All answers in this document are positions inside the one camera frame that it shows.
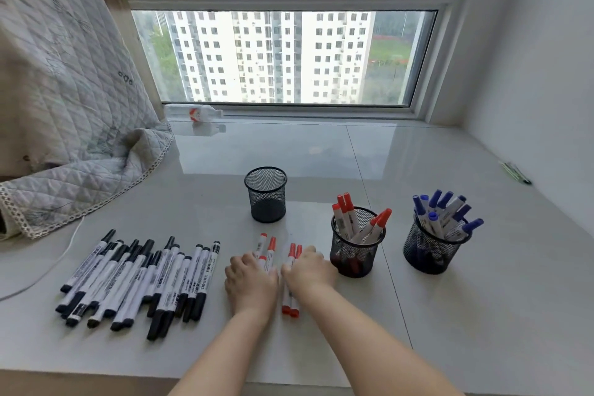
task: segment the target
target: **white wall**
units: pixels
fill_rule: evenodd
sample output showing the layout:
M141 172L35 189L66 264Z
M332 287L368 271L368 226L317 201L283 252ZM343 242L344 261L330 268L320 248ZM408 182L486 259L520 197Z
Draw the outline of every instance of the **white wall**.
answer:
M594 0L515 0L464 127L594 235Z

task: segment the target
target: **hand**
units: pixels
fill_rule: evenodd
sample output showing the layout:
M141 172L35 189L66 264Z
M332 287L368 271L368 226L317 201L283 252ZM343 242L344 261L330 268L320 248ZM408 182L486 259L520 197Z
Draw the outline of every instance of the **hand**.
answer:
M266 324L277 301L276 268L266 273L258 266L253 254L248 252L241 257L231 257L231 265L225 268L225 275L225 290L233 314L249 312Z
M281 274L293 295L304 303L310 294L315 293L315 288L333 287L338 270L316 252L315 246L308 246L291 268L283 265Z

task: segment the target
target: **left hand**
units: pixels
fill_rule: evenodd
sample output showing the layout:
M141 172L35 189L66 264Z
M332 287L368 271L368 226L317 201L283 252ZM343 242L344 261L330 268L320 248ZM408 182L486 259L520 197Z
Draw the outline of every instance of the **left hand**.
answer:
M266 273L251 252L231 257L225 268L225 290L234 315L253 313L264 324L270 319L278 299L278 272Z

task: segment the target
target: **empty pen holder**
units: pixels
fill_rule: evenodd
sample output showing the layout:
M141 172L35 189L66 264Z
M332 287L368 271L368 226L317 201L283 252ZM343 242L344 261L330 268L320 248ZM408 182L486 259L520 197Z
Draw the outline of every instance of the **empty pen holder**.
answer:
M457 228L466 223L465 219L461 220ZM415 215L402 252L406 261L418 271L426 274L441 274L449 266L460 245L470 240L471 237L472 233L456 242L442 240L425 231L420 225L419 218Z
M358 230L377 215L371 210L363 207L355 207ZM346 240L338 230L336 219L332 217L332 247L330 249L330 262L338 269L338 272L346 277L360 278L366 276L373 268L375 254L380 243L385 238L385 229L380 238L372 243L355 244Z
M253 219L268 224L285 216L287 175L283 170L271 166L256 168L248 172L244 183Z

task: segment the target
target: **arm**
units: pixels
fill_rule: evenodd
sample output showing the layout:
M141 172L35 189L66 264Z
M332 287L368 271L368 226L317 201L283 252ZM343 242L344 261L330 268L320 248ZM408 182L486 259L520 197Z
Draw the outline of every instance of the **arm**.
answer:
M278 272L262 271L249 254L225 268L225 290L234 316L175 385L169 396L238 396L249 360L274 310Z
M336 268L309 246L283 278L311 314L357 396L461 396L443 374L333 288Z

